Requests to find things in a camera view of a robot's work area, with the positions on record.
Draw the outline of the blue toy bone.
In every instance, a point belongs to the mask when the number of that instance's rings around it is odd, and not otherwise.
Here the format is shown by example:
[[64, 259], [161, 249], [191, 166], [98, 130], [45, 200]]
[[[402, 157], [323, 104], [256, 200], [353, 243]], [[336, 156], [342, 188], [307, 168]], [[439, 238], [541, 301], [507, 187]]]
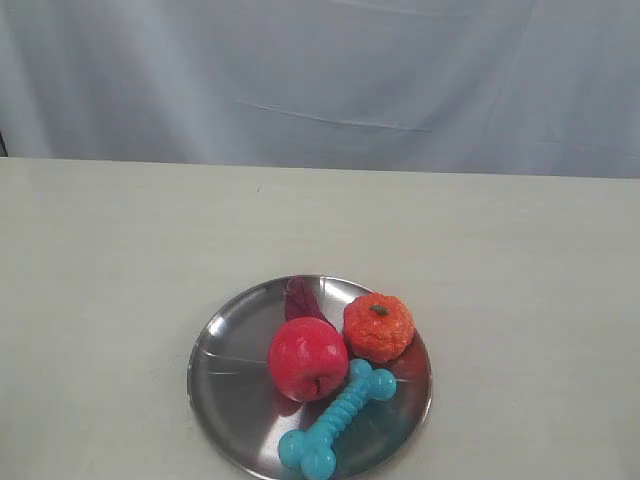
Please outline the blue toy bone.
[[281, 436], [277, 448], [281, 464], [305, 479], [330, 479], [337, 465], [334, 441], [370, 400], [390, 400], [396, 390], [397, 380], [390, 370], [374, 369], [364, 359], [351, 360], [346, 387], [313, 424]]

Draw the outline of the orange toy pumpkin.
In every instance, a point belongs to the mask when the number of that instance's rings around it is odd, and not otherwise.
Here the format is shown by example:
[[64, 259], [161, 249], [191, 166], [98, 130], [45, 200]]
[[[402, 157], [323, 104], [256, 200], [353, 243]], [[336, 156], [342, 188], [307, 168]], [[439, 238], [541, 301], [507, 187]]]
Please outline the orange toy pumpkin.
[[343, 311], [343, 336], [360, 358], [384, 364], [398, 358], [413, 341], [415, 323], [397, 297], [369, 293]]

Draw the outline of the red toy apple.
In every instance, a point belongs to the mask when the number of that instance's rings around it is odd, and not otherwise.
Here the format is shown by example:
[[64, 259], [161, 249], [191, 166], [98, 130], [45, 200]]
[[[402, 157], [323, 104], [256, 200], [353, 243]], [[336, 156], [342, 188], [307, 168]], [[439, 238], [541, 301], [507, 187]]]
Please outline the red toy apple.
[[267, 366], [277, 389], [287, 398], [308, 403], [329, 396], [348, 372], [342, 335], [315, 317], [286, 321], [273, 336]]

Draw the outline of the white backdrop cloth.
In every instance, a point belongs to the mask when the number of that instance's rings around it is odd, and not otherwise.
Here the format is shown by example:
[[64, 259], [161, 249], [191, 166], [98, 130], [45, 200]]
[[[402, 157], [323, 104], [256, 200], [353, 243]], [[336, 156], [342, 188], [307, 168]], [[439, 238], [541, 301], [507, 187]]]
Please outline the white backdrop cloth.
[[18, 157], [635, 178], [635, 1], [5, 1]]

